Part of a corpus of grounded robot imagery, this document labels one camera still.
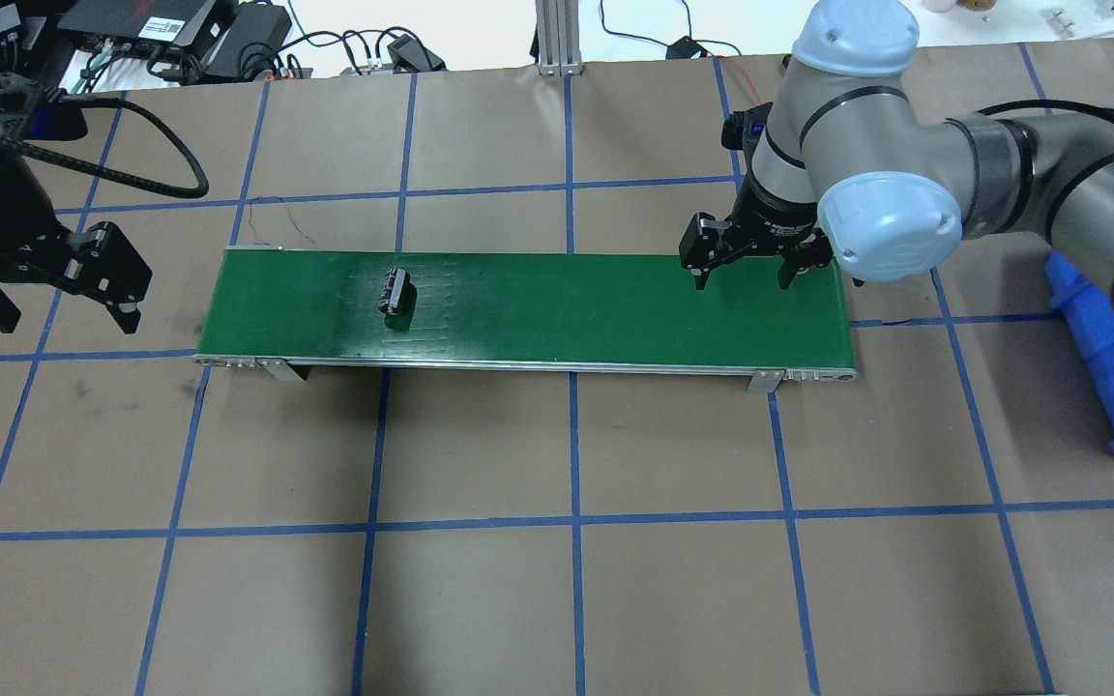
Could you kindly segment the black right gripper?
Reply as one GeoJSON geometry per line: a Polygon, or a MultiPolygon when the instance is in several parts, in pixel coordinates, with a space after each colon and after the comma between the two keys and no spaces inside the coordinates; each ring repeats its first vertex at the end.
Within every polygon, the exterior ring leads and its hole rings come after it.
{"type": "Polygon", "coordinates": [[[827,268],[833,261],[830,239],[815,232],[815,203],[779,197],[754,176],[742,183],[726,220],[709,213],[690,218],[678,243],[678,261],[694,280],[695,290],[706,290],[723,252],[725,259],[781,256],[779,290],[790,290],[797,276],[827,268]]]}

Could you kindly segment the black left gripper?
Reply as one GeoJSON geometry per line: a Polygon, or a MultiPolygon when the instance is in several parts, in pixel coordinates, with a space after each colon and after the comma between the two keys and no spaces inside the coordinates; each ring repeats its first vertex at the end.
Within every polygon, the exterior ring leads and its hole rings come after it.
{"type": "MultiPolygon", "coordinates": [[[[152,268],[111,220],[65,233],[27,164],[0,164],[0,280],[53,283],[106,308],[123,334],[136,334],[152,268]]],[[[0,332],[12,334],[21,311],[0,290],[0,332]]]]}

